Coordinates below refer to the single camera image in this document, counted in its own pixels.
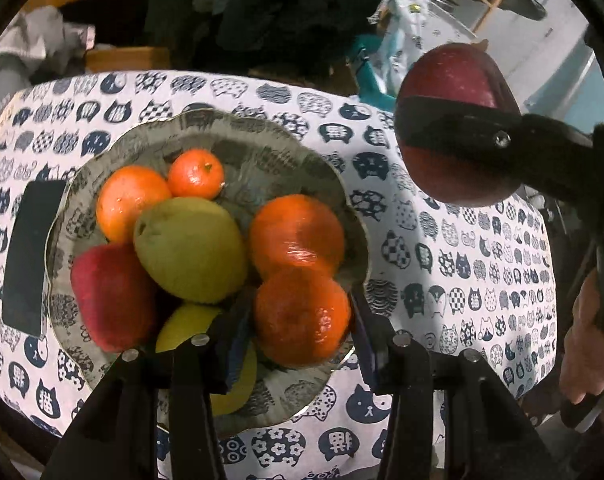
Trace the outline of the person's right hand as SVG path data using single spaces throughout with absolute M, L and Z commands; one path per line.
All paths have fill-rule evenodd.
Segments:
M 571 404 L 604 391 L 604 332 L 596 326 L 600 309 L 597 271 L 590 271 L 573 304 L 573 324 L 564 337 L 559 389 Z

